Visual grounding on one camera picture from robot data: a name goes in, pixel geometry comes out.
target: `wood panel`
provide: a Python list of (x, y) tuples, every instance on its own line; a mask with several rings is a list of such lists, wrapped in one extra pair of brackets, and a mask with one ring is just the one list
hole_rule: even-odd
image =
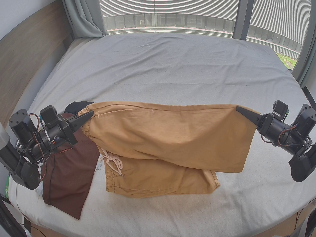
[(71, 33), (61, 0), (29, 16), (0, 40), (0, 122), (6, 126), (24, 89)]

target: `curtain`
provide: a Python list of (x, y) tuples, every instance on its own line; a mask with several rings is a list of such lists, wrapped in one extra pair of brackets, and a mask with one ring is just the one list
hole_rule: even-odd
[(302, 47), (301, 54), (292, 72), (293, 77), (298, 81), (301, 88), (304, 88), (305, 83), (316, 65), (316, 0), (311, 0), (311, 14), (305, 41)]
[(99, 0), (63, 0), (63, 4), (75, 38), (99, 38), (108, 34)]

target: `tan shorts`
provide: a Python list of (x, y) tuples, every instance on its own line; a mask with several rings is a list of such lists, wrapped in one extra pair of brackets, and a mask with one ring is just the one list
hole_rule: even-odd
[(243, 170), (256, 126), (236, 106), (102, 102), (78, 114), (94, 110), (82, 130), (105, 157), (106, 190), (146, 198), (211, 193), (215, 171)]

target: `grass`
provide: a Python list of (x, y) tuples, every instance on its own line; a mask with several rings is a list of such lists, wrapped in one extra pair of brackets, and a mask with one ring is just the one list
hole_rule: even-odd
[[(291, 57), (286, 56), (284, 54), (277, 53), (277, 55), (288, 69), (293, 69), (297, 60), (292, 59)], [(289, 62), (293, 67), (291, 68), (285, 61)]]

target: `mattress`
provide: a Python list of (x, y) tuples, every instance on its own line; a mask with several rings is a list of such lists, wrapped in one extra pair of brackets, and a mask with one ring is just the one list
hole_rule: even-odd
[[(266, 46), (195, 34), (118, 34), (73, 43), (29, 111), (73, 101), (165, 105), (238, 104), (261, 113), (289, 105), (291, 123), (308, 103)], [(316, 140), (316, 129), (310, 136)], [(241, 173), (219, 173), (212, 194), (127, 198), (106, 192), (96, 170), (76, 220), (10, 178), (9, 198), (30, 221), (67, 236), (252, 236), (287, 219), (316, 196), (316, 171), (292, 180), (291, 155), (255, 133)]]

